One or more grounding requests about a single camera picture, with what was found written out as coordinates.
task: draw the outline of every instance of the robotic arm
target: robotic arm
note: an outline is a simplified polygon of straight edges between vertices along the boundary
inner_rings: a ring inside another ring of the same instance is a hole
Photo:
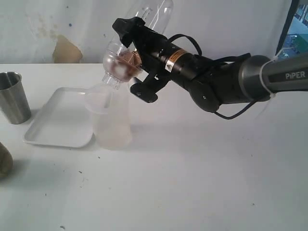
[[[128,48],[133,43],[140,55],[141,68],[148,76],[143,82],[134,78],[130,91],[147,103],[155,102],[156,93],[172,80],[187,90],[203,110],[224,119],[233,119],[256,102],[268,100],[270,93],[308,90],[307,54],[279,62],[270,62],[266,56],[251,56],[249,53],[211,60],[202,56],[193,38],[175,35],[167,39],[147,28],[138,17],[117,19],[113,29],[124,46]],[[188,38],[198,55],[172,43],[180,37]],[[230,103],[249,105],[231,117],[217,112],[222,104]]]

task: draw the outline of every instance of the white table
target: white table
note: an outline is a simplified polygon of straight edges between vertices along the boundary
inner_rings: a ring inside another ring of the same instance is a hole
[[[99,64],[0,65],[17,71],[35,114],[59,87],[90,87]],[[308,93],[281,93],[241,117],[203,112],[169,83],[158,101],[131,96],[134,140],[122,151],[22,142],[30,121],[0,115],[14,158],[0,181],[1,231],[306,231]],[[227,105],[232,114],[243,105]]]

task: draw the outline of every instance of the metal tumbler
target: metal tumbler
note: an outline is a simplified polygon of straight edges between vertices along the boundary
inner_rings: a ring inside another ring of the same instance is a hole
[[[31,117],[19,73],[0,73],[0,109],[12,124],[21,124]]]

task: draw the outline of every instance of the white plastic tray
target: white plastic tray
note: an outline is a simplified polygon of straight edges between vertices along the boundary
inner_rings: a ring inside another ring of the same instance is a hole
[[[88,144],[93,130],[84,105],[86,90],[57,89],[30,124],[24,142],[72,148]]]

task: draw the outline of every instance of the plastic cup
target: plastic cup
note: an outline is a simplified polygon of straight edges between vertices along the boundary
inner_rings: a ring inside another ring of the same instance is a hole
[[[114,150],[131,142],[127,89],[95,85],[86,93],[85,105],[90,112],[96,141],[101,147]]]

